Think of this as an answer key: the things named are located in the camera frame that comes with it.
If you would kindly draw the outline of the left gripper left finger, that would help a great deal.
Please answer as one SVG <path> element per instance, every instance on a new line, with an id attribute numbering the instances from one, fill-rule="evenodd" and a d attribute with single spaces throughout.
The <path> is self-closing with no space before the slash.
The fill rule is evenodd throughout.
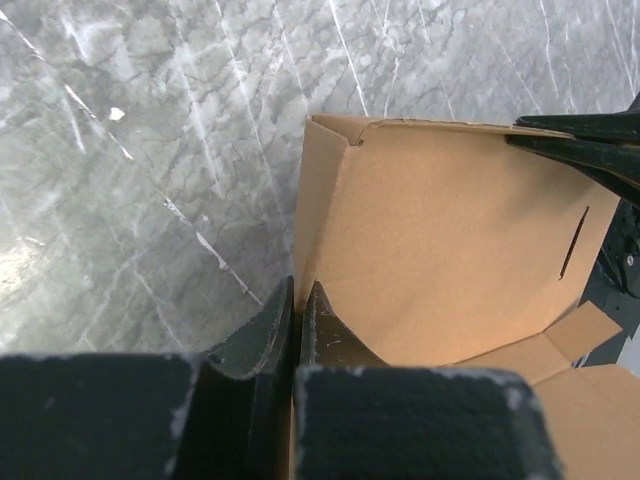
<path id="1" fill-rule="evenodd" d="M 293 278 L 287 276 L 247 323 L 205 351 L 207 359 L 233 378 L 251 377 L 263 371 L 289 345 L 292 304 Z"/>

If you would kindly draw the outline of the brown cardboard box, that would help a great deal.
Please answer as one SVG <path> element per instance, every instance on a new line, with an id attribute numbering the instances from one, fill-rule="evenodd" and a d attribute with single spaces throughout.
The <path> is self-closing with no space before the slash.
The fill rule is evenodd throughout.
<path id="1" fill-rule="evenodd" d="M 639 475 L 639 381 L 575 368 L 618 328 L 581 301 L 618 197 L 505 126 L 317 114 L 295 215 L 297 310 L 320 283 L 398 366 L 517 371 L 570 479 Z"/>

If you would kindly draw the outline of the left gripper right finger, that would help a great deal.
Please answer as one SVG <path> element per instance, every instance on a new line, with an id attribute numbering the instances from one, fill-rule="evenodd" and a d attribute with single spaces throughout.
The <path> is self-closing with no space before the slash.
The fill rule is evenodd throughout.
<path id="1" fill-rule="evenodd" d="M 336 315 L 324 287 L 315 282 L 301 317 L 300 366 L 386 367 Z"/>

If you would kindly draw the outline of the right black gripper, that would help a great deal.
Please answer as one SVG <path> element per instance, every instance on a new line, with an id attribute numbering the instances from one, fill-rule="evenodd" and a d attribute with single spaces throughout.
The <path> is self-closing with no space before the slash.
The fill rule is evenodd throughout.
<path id="1" fill-rule="evenodd" d="M 621 198 L 598 263 L 621 293 L 639 299 L 639 95 L 622 112 L 523 116 L 516 125 L 566 133 L 510 134 L 506 142 L 569 165 Z"/>

